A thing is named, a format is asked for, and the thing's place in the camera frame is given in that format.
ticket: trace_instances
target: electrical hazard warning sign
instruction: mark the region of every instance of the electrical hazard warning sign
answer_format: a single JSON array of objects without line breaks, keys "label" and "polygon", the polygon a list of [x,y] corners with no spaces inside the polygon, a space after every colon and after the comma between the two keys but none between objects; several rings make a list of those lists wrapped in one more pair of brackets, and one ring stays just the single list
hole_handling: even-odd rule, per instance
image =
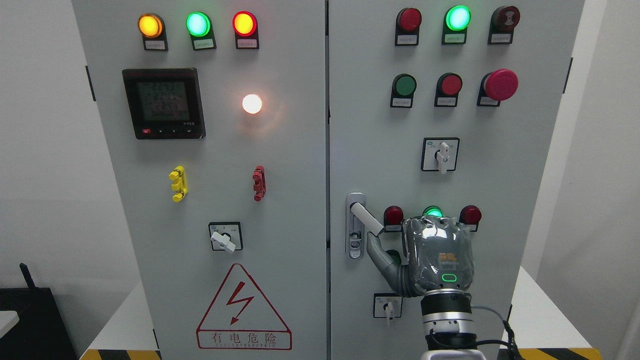
[{"label": "electrical hazard warning sign", "polygon": [[202,349],[292,349],[290,328],[239,263],[231,265],[196,337]]}]

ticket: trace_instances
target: yellow black hazard stripe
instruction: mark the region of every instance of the yellow black hazard stripe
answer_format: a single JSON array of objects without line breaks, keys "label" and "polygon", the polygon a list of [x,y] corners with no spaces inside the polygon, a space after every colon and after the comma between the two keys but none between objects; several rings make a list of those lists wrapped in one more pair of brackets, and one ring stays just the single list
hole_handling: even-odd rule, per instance
[{"label": "yellow black hazard stripe", "polygon": [[161,360],[157,350],[87,350],[80,360]]},{"label": "yellow black hazard stripe", "polygon": [[[521,348],[525,360],[602,360],[596,348]],[[508,359],[506,349],[500,350],[499,359]]]}]

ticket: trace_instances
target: lightning bolt symbol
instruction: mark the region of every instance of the lightning bolt symbol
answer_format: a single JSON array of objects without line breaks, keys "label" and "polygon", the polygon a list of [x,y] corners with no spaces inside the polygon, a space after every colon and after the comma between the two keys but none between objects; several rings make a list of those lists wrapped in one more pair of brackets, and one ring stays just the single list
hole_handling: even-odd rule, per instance
[{"label": "lightning bolt symbol", "polygon": [[234,323],[236,323],[238,320],[238,316],[240,316],[240,314],[244,311],[244,309],[246,309],[247,305],[249,305],[249,303],[251,302],[251,300],[253,300],[254,297],[246,297],[244,299],[239,299],[239,300],[234,300],[236,298],[236,295],[238,295],[238,293],[242,290],[242,288],[244,288],[244,281],[241,281],[238,286],[236,286],[236,289],[234,290],[234,293],[231,295],[231,297],[229,298],[229,301],[227,301],[227,306],[229,305],[233,305],[233,304],[237,304],[239,302],[243,302],[246,301],[244,303],[244,306],[242,307],[242,309],[240,309],[240,312],[233,316],[231,318],[231,323],[229,325],[233,325]]}]

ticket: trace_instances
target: white wall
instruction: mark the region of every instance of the white wall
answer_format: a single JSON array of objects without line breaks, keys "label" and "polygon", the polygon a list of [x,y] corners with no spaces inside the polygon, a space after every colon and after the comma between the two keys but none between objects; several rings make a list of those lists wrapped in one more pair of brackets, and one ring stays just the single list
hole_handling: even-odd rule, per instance
[{"label": "white wall", "polygon": [[78,355],[140,279],[69,0],[0,2],[0,287],[51,287]]},{"label": "white wall", "polygon": [[573,63],[566,92],[563,94],[556,127],[551,138],[545,171],[540,183],[538,200],[533,211],[531,228],[522,258],[522,267],[534,279],[538,276],[542,253],[545,250],[551,219],[560,192],[564,166],[569,155],[571,139],[578,120],[582,96],[587,84],[593,51],[604,16],[607,0],[585,0],[580,26],[573,47]]},{"label": "white wall", "polygon": [[627,329],[635,349],[620,359],[640,351],[629,322],[640,297],[638,12],[636,0],[607,2],[537,276],[604,359]]}]

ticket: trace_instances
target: cable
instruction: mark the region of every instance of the cable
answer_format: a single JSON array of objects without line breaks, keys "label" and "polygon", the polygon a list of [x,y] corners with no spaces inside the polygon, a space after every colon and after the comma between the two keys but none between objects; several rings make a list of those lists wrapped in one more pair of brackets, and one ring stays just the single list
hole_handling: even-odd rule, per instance
[{"label": "cable", "polygon": [[516,357],[521,357],[520,355],[520,351],[518,350],[518,345],[516,345],[516,339],[515,339],[515,333],[513,332],[513,329],[511,328],[509,322],[507,320],[505,320],[502,315],[500,315],[500,313],[488,306],[480,306],[480,305],[471,305],[472,309],[482,309],[482,310],[488,310],[491,311],[492,313],[496,314],[500,320],[502,320],[502,325],[504,326],[504,330],[507,332],[507,336],[508,336],[508,343],[510,344],[510,346],[508,346],[509,351],[511,352],[511,358],[514,359]]},{"label": "cable", "polygon": [[500,320],[502,320],[503,322],[505,322],[506,320],[502,317],[502,315],[500,315],[500,313],[497,310],[494,310],[488,306],[480,306],[480,305],[471,305],[472,309],[482,309],[482,310],[489,310],[492,313],[498,315],[498,317],[500,318]]},{"label": "cable", "polygon": [[449,349],[453,349],[453,350],[465,350],[465,349],[469,349],[472,347],[478,347],[481,345],[487,345],[487,344],[498,344],[498,345],[504,345],[506,347],[508,347],[508,349],[511,349],[511,344],[507,343],[506,341],[502,341],[502,340],[481,340],[481,341],[476,341],[474,343],[468,343],[468,344],[462,344],[462,345],[458,345],[458,346],[452,346],[452,345],[447,345],[447,344],[443,344],[441,342],[439,342],[434,334],[433,334],[433,329],[431,329],[429,331],[429,336],[431,336],[431,339],[433,340],[433,342],[435,342],[436,344],[438,344],[438,346],[444,347],[444,348],[449,348]]}]

